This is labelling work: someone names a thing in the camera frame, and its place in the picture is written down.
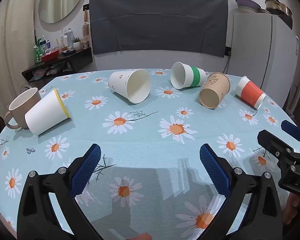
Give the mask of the person's left hand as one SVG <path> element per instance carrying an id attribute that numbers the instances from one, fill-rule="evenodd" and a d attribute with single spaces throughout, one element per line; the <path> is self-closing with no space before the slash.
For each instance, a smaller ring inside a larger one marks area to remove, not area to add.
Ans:
<path id="1" fill-rule="evenodd" d="M 149 233 L 144 232 L 140 235 L 137 235 L 137 236 L 127 239 L 127 240 L 152 240 L 152 237 Z"/>

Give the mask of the person's right hand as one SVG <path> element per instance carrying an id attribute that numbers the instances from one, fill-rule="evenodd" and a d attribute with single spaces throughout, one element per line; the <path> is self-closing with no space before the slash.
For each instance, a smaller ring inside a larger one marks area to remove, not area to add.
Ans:
<path id="1" fill-rule="evenodd" d="M 287 199 L 286 207 L 282 213 L 282 221 L 284 224 L 290 224 L 292 219 L 296 217 L 299 205 L 300 196 L 294 193 L 290 193 Z"/>

